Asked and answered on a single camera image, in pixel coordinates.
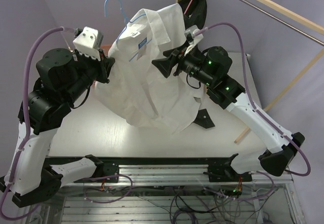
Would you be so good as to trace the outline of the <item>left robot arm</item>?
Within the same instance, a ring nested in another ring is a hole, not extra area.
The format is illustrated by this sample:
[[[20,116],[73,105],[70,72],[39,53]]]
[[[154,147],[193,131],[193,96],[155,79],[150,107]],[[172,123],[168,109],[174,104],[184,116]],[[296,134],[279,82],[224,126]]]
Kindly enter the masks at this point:
[[[37,62],[39,78],[27,98],[31,135],[25,145],[17,145],[20,158],[15,174],[1,178],[1,190],[9,188],[18,207],[47,201],[74,181],[88,178],[98,182],[103,177],[103,162],[92,155],[63,165],[45,163],[52,139],[75,108],[75,101],[89,95],[93,82],[109,82],[115,60],[102,50],[98,53],[98,58],[90,58],[79,51],[56,48]]]

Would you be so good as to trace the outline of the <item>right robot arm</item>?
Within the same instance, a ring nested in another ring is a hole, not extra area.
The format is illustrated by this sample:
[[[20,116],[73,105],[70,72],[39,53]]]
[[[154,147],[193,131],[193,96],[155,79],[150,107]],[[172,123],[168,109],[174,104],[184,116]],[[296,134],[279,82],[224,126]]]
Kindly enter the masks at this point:
[[[184,72],[206,85],[207,95],[215,104],[245,123],[264,143],[266,150],[249,154],[234,154],[227,161],[223,175],[235,181],[241,174],[264,170],[273,176],[281,176],[297,154],[305,137],[292,133],[278,124],[249,98],[247,90],[228,75],[232,60],[222,47],[210,47],[196,57],[186,46],[165,51],[162,59],[152,64],[168,78],[172,69],[174,76]]]

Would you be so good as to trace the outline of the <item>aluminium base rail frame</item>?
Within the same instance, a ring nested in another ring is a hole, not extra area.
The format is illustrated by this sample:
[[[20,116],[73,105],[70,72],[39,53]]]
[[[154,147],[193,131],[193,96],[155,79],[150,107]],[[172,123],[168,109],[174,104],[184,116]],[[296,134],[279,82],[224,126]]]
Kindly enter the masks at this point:
[[[105,158],[116,179],[62,188],[27,223],[305,223],[293,179],[221,175],[223,160]]]

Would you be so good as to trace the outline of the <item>white shirt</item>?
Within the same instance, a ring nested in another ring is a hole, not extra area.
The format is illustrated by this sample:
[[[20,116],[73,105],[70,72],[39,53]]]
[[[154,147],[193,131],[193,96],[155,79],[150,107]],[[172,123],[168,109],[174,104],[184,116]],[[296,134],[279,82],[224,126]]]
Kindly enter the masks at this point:
[[[203,90],[194,90],[185,76],[165,78],[152,64],[163,52],[185,42],[179,4],[158,11],[140,9],[109,49],[115,59],[109,83],[95,84],[94,94],[109,110],[136,127],[178,133],[196,118]]]

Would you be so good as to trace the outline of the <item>metal hanging rod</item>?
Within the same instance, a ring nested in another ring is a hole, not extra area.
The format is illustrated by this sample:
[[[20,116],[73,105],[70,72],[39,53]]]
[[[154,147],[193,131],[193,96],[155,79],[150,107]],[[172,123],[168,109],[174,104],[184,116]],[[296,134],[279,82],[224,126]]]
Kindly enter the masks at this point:
[[[252,3],[251,1],[249,0],[238,0],[240,1],[241,3],[253,8],[254,10],[257,10],[258,12],[266,15],[267,17],[275,20],[276,22],[284,25],[285,27],[293,30],[294,32],[302,35],[303,37],[315,42],[316,44],[320,45],[320,46],[323,46],[323,41],[317,39],[316,37],[302,31],[301,29],[297,28],[296,26],[282,20],[281,18],[279,18],[278,16],[274,15],[273,13],[270,13],[268,11],[266,11],[264,8],[260,7],[260,6],[257,6],[255,5],[254,3]],[[276,2],[274,1],[271,1],[271,0],[254,0],[268,8],[270,8],[271,10],[285,16],[286,18],[306,27],[306,28],[309,28],[310,30],[316,32],[316,33],[319,33],[321,35],[323,35],[323,26],[313,22],[313,21],[310,21],[309,19],[277,4]]]

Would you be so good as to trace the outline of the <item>wooden clothes rack frame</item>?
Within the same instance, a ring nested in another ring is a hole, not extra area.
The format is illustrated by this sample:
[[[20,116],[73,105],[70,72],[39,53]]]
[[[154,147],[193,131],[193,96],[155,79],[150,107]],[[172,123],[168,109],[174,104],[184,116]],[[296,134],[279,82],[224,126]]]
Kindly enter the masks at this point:
[[[323,137],[323,0],[207,0],[240,31],[263,106],[308,144]]]

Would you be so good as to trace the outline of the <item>dark striped shirt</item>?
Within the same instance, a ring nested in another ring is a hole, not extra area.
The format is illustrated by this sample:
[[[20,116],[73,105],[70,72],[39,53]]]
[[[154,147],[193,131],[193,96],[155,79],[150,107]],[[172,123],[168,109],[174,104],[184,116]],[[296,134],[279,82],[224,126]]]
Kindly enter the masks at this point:
[[[180,5],[182,11],[184,12],[190,0],[180,0],[178,4]],[[193,0],[186,15],[183,15],[185,29],[188,29],[196,25],[199,29],[202,29],[205,25],[207,17],[207,0]],[[201,126],[205,129],[210,129],[215,127],[207,109],[200,109],[193,123]]]

